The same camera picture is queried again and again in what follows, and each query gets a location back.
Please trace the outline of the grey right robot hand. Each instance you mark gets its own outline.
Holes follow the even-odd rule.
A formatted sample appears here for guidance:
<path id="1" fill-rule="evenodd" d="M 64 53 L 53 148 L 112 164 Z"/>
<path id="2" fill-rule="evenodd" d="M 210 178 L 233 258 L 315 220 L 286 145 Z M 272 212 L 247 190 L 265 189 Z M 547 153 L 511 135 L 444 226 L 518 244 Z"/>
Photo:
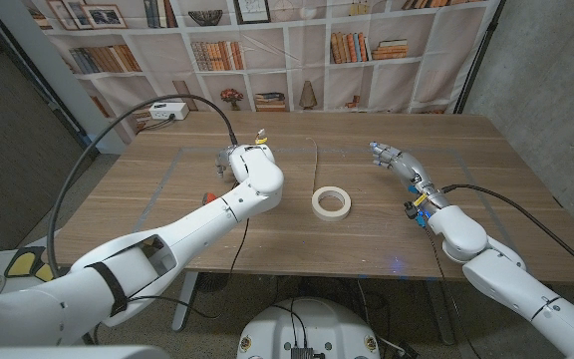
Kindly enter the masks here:
<path id="1" fill-rule="evenodd" d="M 371 142 L 370 149 L 375 165 L 390 170 L 407 190 L 417 195 L 415 207 L 434 213 L 450 206 L 448 199 L 435 187 L 429 173 L 413 155 L 377 142 Z"/>

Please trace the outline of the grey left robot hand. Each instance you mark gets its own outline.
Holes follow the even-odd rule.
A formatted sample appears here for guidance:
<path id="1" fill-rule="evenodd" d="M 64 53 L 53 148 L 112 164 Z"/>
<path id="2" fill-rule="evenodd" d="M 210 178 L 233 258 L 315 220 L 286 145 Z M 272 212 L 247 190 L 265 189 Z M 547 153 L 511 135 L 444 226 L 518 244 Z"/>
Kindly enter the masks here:
<path id="1" fill-rule="evenodd" d="M 237 149 L 237 146 L 231 145 L 222 149 L 215 158 L 215 168 L 216 174 L 219 178 L 224 177 L 224 173 L 227 169 L 230 169 L 234 172 L 234 164 L 231 161 L 231 156 L 233 155 L 234 151 Z"/>

